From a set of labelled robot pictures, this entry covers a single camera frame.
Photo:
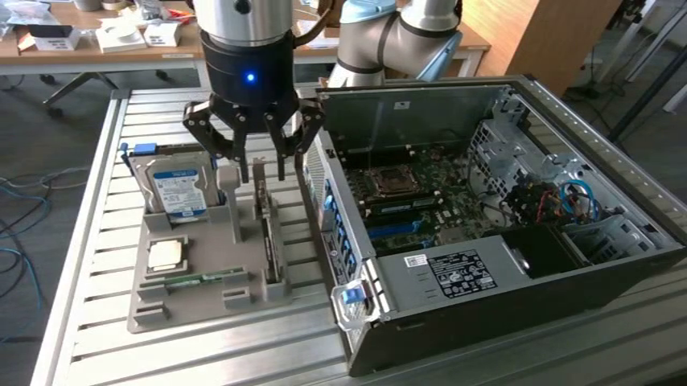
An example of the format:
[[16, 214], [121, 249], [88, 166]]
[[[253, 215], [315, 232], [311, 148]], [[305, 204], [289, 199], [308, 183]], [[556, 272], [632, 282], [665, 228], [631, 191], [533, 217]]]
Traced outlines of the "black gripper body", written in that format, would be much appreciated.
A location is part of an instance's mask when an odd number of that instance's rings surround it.
[[248, 133], [265, 133], [264, 114], [284, 124], [299, 107], [293, 89], [293, 33], [263, 46], [217, 43], [200, 32], [213, 94], [247, 110]]

